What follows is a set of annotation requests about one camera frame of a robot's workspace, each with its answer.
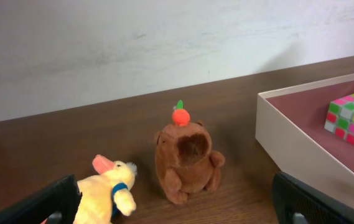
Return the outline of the multicolour puzzle cube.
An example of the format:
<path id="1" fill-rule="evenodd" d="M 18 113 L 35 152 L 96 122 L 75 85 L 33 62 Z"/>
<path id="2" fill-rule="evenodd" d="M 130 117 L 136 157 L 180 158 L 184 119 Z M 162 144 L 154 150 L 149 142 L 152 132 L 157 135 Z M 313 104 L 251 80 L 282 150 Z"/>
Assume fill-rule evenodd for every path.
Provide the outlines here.
<path id="1" fill-rule="evenodd" d="M 354 94 L 330 102 L 324 129 L 354 146 Z"/>

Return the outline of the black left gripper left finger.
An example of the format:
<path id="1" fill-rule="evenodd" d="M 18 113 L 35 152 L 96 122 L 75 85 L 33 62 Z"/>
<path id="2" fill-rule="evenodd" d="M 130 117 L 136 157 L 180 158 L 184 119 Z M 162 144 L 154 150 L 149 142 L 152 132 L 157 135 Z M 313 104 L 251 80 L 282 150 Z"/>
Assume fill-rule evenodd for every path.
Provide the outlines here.
<path id="1" fill-rule="evenodd" d="M 0 211 L 0 224 L 73 223 L 82 193 L 73 174 Z"/>

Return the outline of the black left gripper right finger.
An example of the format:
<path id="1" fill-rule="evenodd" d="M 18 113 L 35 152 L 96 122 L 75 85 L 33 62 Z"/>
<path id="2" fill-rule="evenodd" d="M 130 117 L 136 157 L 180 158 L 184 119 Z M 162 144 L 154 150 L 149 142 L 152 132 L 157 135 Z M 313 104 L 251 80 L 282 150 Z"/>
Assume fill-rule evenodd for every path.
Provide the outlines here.
<path id="1" fill-rule="evenodd" d="M 354 209 L 278 172 L 272 180 L 272 201 L 280 224 L 354 224 Z"/>

